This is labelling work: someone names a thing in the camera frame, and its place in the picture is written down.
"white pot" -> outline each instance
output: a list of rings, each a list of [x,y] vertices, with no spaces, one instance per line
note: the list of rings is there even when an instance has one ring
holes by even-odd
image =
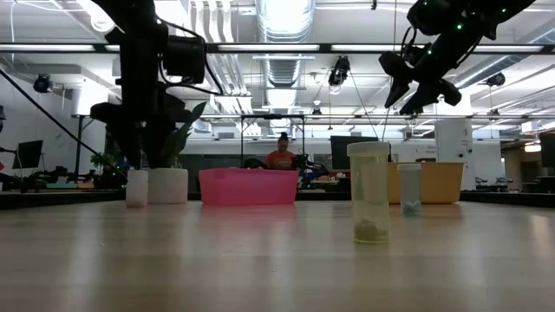
[[[148,175],[149,204],[185,204],[189,195],[189,172],[159,168]]]
[[[148,206],[148,172],[130,170],[127,173],[125,202],[127,208],[143,208]]]

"wooden table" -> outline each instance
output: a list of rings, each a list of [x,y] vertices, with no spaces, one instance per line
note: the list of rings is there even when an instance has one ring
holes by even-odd
[[[0,211],[2,311],[554,311],[555,211],[392,208],[352,241],[349,203]]]

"person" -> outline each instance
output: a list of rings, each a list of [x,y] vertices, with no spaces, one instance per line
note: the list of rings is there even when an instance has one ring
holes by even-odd
[[[287,133],[281,133],[281,137],[277,140],[277,151],[271,152],[266,156],[266,164],[270,169],[290,170],[295,154],[287,150],[289,147],[289,138]]]

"pink plastic bin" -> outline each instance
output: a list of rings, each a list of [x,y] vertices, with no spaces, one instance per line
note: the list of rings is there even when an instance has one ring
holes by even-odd
[[[290,205],[297,195],[296,171],[210,169],[199,177],[205,205]]]

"ductwork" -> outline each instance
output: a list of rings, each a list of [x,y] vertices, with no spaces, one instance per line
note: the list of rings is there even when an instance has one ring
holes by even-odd
[[[306,42],[314,21],[315,0],[257,0],[258,33],[261,42]],[[268,103],[276,107],[295,104],[303,61],[264,61],[265,85]],[[283,127],[283,122],[271,122],[272,127]]]
[[[522,37],[516,43],[530,44],[554,44],[555,43],[555,19],[534,30],[527,36]],[[473,84],[484,81],[485,79],[507,69],[512,65],[524,61],[530,55],[508,55],[492,56],[480,64],[470,68],[468,71],[455,78],[457,88],[468,88]]]

